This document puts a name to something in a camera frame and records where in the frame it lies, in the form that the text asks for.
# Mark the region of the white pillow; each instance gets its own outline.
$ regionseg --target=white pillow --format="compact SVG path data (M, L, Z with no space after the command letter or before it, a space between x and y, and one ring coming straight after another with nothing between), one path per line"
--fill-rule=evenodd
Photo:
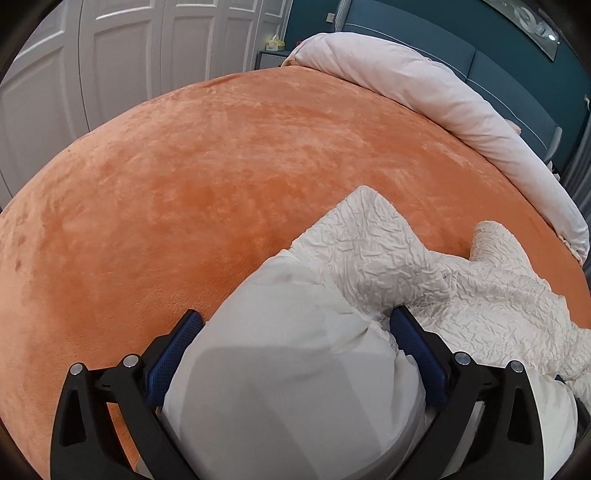
M401 464L423 432L424 388L388 338L312 270L270 258L185 351L163 424L203 480L342 480Z

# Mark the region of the teal wall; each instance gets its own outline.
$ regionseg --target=teal wall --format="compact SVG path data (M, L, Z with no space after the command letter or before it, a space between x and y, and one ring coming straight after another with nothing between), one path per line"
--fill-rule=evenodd
M564 130L555 155L562 171L573 153L589 114L583 100L591 96L591 79L579 60L561 42L552 62L513 23L482 0L379 0L429 20L470 42L520 82ZM335 12L338 0L294 0L285 47L330 31L326 14Z

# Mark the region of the orange bed sheet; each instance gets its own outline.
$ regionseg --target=orange bed sheet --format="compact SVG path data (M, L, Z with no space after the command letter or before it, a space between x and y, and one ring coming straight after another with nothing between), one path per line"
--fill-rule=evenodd
M0 417L33 467L48 478L72 363L141 353L188 308L209 318L362 184L436 251L467 257L478 222L502 223L591 326L569 250L493 165L428 119L302 67L192 85L76 141L0 216Z

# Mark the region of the white paneled door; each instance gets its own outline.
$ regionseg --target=white paneled door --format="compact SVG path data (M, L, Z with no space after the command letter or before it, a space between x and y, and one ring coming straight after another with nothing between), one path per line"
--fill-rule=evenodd
M88 132L78 70L82 0L62 2L27 40L0 85L0 206Z
M63 0L0 84L0 206L61 150L162 93L244 72L292 0Z
M164 0L85 0L80 80L90 129L161 94Z
M224 0L166 0L162 24L162 93L210 79L212 47Z
M254 67L279 34L289 0L166 0L162 92Z
M254 52L251 59L250 68L255 67L256 54L260 50L265 50L267 41L274 35L280 36L282 33L284 19L287 15L286 9L291 8L288 0L265 0L262 6L261 18L256 31Z

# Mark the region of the curtain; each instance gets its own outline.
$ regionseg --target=curtain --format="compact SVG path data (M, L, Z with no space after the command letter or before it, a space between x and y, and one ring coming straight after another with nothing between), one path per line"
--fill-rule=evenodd
M579 149L560 179L564 189L574 200L591 230L591 116ZM583 265L587 284L591 289L591 255Z

